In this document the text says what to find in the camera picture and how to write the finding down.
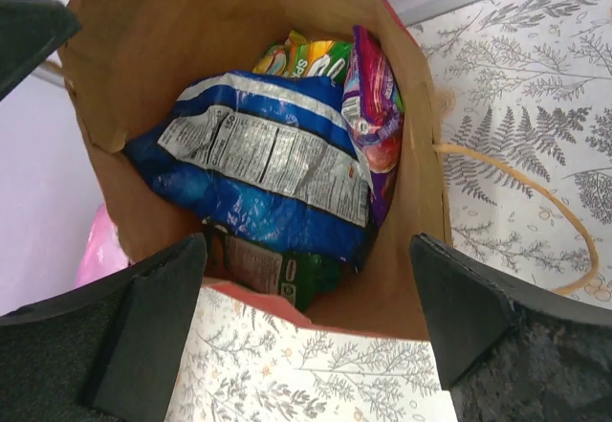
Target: purple snack bag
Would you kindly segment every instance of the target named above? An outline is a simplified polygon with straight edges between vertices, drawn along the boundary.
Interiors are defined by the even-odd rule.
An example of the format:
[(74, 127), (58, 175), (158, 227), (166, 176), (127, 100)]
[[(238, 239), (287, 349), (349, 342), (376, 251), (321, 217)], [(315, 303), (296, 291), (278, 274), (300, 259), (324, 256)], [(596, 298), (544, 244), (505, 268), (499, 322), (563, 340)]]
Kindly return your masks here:
[(342, 97), (342, 116), (370, 185), (372, 214), (383, 224), (391, 206), (402, 149), (404, 104), (389, 62), (374, 36), (353, 27), (355, 45)]

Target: plastic wrapper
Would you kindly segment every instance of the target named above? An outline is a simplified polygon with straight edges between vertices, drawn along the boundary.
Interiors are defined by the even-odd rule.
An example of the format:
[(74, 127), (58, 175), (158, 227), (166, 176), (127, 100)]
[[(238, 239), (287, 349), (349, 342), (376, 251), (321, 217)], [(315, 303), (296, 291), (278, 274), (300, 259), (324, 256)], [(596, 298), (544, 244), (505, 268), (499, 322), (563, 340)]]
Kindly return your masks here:
[(367, 182), (327, 77), (231, 72), (185, 89), (125, 154), (152, 190), (205, 223), (278, 253), (361, 267)]
[(336, 290), (339, 263), (322, 255), (277, 253), (209, 227), (207, 273), (257, 293), (279, 295), (305, 311), (316, 293)]
[(300, 33), (291, 31), (285, 44), (272, 46), (253, 71), (285, 78), (327, 76), (343, 84), (352, 48), (352, 44), (342, 41), (309, 42)]
[(380, 226), (391, 206), (402, 148), (404, 105), (378, 41), (364, 27), (353, 28), (355, 44), (344, 84), (342, 116), (372, 193), (372, 214)]

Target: food package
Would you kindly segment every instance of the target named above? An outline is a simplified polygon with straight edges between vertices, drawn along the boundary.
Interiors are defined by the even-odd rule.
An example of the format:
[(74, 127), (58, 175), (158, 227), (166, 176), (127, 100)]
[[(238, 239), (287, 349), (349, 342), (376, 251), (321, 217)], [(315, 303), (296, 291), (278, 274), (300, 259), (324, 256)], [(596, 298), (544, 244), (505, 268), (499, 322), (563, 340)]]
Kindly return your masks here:
[(336, 290), (339, 263), (329, 257), (301, 253), (277, 253), (208, 227), (207, 274), (235, 281), (257, 293), (279, 295), (303, 312), (316, 293)]
[(380, 226), (391, 206), (402, 148), (404, 105), (391, 66), (378, 41), (364, 27), (353, 28), (355, 45), (344, 84), (342, 116), (372, 193), (372, 214)]
[(328, 77), (225, 73), (185, 89), (124, 152), (153, 191), (205, 223), (360, 268), (375, 226), (341, 98)]
[(352, 44), (342, 41), (309, 42), (300, 33), (291, 31), (285, 44), (273, 45), (253, 71), (285, 78), (327, 76), (343, 84), (352, 48)]

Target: twisted paper handle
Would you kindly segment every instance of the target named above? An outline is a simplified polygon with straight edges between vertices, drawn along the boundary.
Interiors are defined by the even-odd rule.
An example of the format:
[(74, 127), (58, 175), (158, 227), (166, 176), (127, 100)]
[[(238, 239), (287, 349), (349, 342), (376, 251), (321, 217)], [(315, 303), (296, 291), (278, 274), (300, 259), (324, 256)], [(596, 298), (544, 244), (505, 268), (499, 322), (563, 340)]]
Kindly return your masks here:
[(516, 180), (520, 181), (525, 186), (528, 186), (531, 189), (535, 189), (540, 194), (542, 194), (544, 197), (546, 197), (548, 200), (553, 202), (553, 204), (555, 204), (555, 206), (563, 214), (563, 216), (565, 216), (567, 220), (570, 223), (572, 223), (572, 226), (576, 228), (576, 230), (579, 232), (579, 234), (584, 239), (584, 242), (586, 243), (586, 248), (589, 251), (591, 268), (586, 274), (584, 274), (578, 280), (568, 285), (559, 286), (557, 289), (552, 290), (553, 293), (557, 293), (558, 295), (563, 295), (563, 296), (571, 295), (572, 293), (579, 290), (580, 288), (583, 288), (600, 271), (600, 257), (598, 256), (597, 248), (595, 248), (595, 242), (593, 241), (593, 238), (591, 238), (591, 235), (586, 230), (586, 228), (582, 225), (580, 220), (577, 219), (576, 216), (567, 207), (565, 207), (565, 205), (560, 200), (558, 200), (553, 194), (551, 194), (549, 190), (543, 188), (535, 181), (530, 180), (527, 176), (522, 174), (520, 171), (510, 166), (507, 166), (503, 162), (500, 162), (497, 159), (494, 159), (493, 157), (485, 156), (484, 154), (481, 154), (472, 149), (468, 149), (464, 146), (460, 146), (458, 144), (435, 144), (433, 146), (433, 149), (436, 152), (440, 152), (443, 154), (459, 154), (462, 156), (468, 156), (477, 161), (491, 164), (492, 166), (499, 168), (505, 173), (508, 173), (510, 176), (512, 176)]
[(45, 70), (60, 76), (61, 78), (64, 77), (64, 74), (61, 71), (61, 65), (53, 60), (45, 60), (40, 64), (40, 66)]

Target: fern print wrapping paper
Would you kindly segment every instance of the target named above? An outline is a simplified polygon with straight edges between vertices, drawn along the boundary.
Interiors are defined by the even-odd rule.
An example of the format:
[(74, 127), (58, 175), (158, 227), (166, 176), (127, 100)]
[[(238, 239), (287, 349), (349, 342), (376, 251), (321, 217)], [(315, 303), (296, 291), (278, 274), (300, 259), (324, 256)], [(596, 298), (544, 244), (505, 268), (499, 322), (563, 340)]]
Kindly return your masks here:
[(430, 343), (298, 328), (204, 287), (165, 421), (313, 420), (457, 419)]
[[(485, 0), (410, 28), (443, 138), (502, 160), (563, 201), (601, 273), (572, 298), (612, 309), (612, 0)], [(447, 156), (454, 246), (546, 289), (589, 267), (555, 206), (494, 167)]]

